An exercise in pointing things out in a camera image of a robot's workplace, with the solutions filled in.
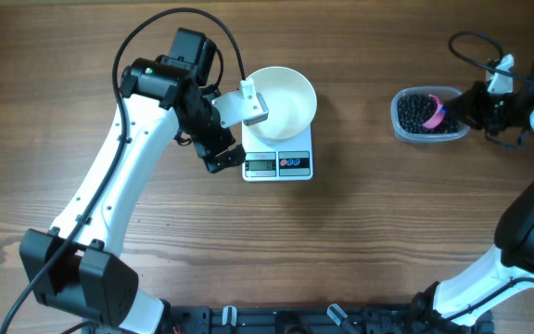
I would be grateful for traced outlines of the white bowl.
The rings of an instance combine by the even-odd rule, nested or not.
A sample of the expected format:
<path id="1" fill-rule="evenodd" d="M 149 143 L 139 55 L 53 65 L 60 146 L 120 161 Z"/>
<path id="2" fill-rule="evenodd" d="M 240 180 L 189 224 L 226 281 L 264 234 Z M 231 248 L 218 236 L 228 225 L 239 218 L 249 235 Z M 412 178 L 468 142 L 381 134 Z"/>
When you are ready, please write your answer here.
<path id="1" fill-rule="evenodd" d="M 300 72 L 281 66 L 257 70 L 249 75 L 261 93 L 268 118 L 248 127 L 265 140 L 284 141 L 301 134 L 315 117 L 317 95 L 311 82 Z"/>

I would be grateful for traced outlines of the pink scoop blue handle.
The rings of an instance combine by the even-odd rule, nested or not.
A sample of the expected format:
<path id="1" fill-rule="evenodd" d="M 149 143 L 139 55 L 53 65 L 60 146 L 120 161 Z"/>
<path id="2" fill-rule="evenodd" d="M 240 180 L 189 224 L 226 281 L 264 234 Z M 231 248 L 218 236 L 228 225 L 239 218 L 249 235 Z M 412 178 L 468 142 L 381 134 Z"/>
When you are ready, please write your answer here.
<path id="1" fill-rule="evenodd" d="M 440 126 L 440 124 L 444 121 L 446 111 L 444 110 L 443 104 L 437 96 L 428 95 L 428 97 L 430 97 L 436 103 L 436 110 L 434 114 L 422 124 L 422 126 L 427 130 L 432 130 Z"/>

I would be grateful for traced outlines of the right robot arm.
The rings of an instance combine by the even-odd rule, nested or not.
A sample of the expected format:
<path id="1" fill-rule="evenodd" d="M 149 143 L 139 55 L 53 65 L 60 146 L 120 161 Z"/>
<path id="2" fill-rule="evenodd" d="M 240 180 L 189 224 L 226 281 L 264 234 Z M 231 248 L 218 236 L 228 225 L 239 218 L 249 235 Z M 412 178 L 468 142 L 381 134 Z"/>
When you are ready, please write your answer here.
<path id="1" fill-rule="evenodd" d="M 445 102 L 445 112 L 494 136 L 509 127 L 534 134 L 534 64 L 515 93 L 476 82 Z M 461 274 L 435 283 L 420 302 L 433 328 L 471 327 L 489 309 L 534 288 L 534 180 L 499 220 L 491 248 Z"/>

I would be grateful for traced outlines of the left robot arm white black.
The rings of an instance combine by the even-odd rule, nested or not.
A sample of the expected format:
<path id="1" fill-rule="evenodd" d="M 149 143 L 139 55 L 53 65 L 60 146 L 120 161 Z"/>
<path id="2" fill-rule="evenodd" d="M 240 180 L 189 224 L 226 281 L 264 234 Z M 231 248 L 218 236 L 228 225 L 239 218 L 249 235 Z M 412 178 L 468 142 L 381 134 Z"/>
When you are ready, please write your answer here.
<path id="1" fill-rule="evenodd" d="M 159 333 L 170 306 L 139 287 L 121 259 L 134 207 L 165 148 L 187 134 L 211 173 L 234 167 L 245 151 L 230 128 L 263 113 L 255 82 L 215 96 L 205 66 L 139 58 L 114 80 L 117 111 L 73 200 L 45 232 L 29 230 L 19 255 L 26 293 L 40 304 L 102 328 Z"/>

